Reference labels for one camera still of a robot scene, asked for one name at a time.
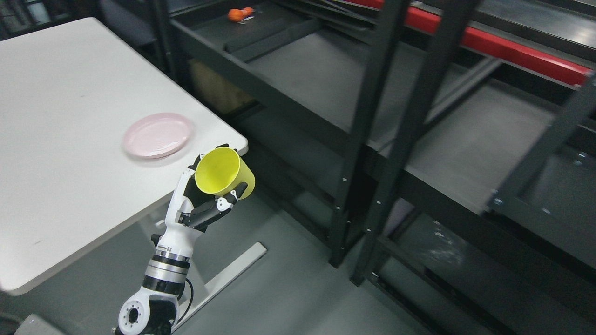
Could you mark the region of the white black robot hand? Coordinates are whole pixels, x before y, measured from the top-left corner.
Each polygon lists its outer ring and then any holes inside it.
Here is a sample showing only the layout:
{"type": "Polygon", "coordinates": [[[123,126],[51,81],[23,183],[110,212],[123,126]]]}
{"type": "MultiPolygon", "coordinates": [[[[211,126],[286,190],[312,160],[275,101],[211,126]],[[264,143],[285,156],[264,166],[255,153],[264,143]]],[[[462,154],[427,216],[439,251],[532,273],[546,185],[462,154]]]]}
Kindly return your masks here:
{"type": "Polygon", "coordinates": [[[195,183],[196,166],[205,154],[198,155],[194,163],[181,174],[166,213],[166,231],[156,242],[155,254],[173,253],[190,258],[196,239],[241,200],[239,197],[247,188],[245,182],[222,196],[206,194],[198,189],[195,183]]]}

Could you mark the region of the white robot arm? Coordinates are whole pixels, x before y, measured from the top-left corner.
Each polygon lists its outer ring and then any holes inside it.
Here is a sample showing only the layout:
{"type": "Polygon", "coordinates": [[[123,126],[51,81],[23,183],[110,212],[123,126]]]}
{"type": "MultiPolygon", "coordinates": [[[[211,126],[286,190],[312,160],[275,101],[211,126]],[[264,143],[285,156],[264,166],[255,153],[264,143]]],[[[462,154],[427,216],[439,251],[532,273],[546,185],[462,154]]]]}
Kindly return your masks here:
{"type": "Polygon", "coordinates": [[[181,321],[181,299],[190,268],[189,257],[154,254],[145,270],[140,290],[118,313],[114,335],[170,335],[181,321]]]}

